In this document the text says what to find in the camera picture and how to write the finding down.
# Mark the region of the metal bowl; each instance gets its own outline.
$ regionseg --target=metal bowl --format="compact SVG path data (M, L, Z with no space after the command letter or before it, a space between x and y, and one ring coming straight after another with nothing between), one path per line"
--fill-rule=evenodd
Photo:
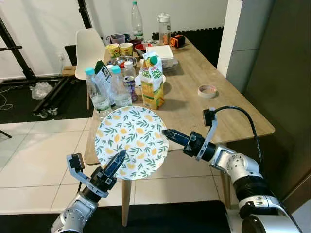
M127 62L127 61L133 62L133 67L136 67L137 60L135 57L132 57L132 56L120 56L120 57L112 58L111 60L107 62L107 65L119 66L122 63Z

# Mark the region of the black cable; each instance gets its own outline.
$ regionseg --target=black cable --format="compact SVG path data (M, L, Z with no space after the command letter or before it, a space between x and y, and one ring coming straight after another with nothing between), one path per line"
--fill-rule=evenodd
M77 193L80 192L80 190L81 190L81 185L82 185L82 182L80 181L80 182L79 182L79 187L78 187Z
M247 117L247 119L248 119L248 121L249 121L249 123L250 123L250 125L252 127L254 139L255 139L256 144L257 144L257 152L258 152L258 157L259 157L259 168L260 168L260 171L261 171L261 173L263 175L263 155L262 155L261 150L260 150L259 139L257 137L255 125L254 125L254 122L253 122L251 116L244 109L242 109L242 108L240 108L238 106L234 106L234 105L228 105L228 106L223 106L223 107L217 108L217 109L215 109L214 113L217 113L217 112L219 112L219 111L221 111L223 109L236 109L236 110L239 110L239 111L243 112L246 115L246 117ZM298 228L299 232L302 233L300 227L298 226L298 224L295 221L295 219L292 216L292 214L289 213L289 211L286 209L286 207L284 206L284 204L281 201L279 203L280 203L280 206L283 208L283 210L286 212L286 214L289 216L289 218L292 220L292 222L295 224L295 226Z
M263 174L263 155L261 153L259 139L257 137L255 125L254 125L254 122L253 122L251 116L244 109L242 109L242 108L240 108L238 106L234 106L234 105L227 105L227 106L223 106L223 107L217 108L217 109L215 109L214 113L217 113L217 112L219 112L219 111L221 111L223 109L236 109L236 110L239 110L239 111L243 112L246 115L246 117L247 117L247 119L248 119L248 121L249 121L249 123L250 123L250 125L252 127L254 139L255 139L256 144L257 144L257 153L258 153L258 157L259 157L259 168L260 168L261 173Z

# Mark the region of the tiled floor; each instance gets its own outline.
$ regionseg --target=tiled floor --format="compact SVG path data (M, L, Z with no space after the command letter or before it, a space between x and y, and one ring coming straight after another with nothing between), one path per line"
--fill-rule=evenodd
M0 135L0 214L60 212L69 204L78 182L67 169L66 155L84 154L90 123L82 118L0 124L13 136ZM84 173L89 176L95 168L86 165ZM177 151L150 177L132 182L131 204L204 200L224 200L220 173ZM121 205L120 181L99 204ZM239 225L237 214L231 215Z

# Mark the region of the soda can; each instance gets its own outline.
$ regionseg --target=soda can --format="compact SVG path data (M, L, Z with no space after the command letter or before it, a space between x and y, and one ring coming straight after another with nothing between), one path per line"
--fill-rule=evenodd
M135 92L135 78L134 77L125 77L124 82L126 83L126 86L131 93L132 101L136 101L138 98L138 95Z

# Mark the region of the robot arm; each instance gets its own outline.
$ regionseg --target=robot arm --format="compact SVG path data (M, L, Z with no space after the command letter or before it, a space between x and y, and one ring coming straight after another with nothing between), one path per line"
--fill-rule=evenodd
M67 164L70 173L86 187L78 192L72 202L56 219L51 227L51 233L82 233L86 222L92 217L98 207L98 201L108 196L108 190L117 182L114 176L123 163L126 150L116 154L103 169L98 167L92 173L91 178L81 172L84 168L81 154L67 156Z
M230 176L243 218L242 233L301 232L293 217L269 189L255 160L210 142L217 126L213 111L203 111L204 123L210 127L206 138L196 132L191 132L190 136L177 130L162 132L169 140L183 145L185 154L195 156L198 161L203 159Z

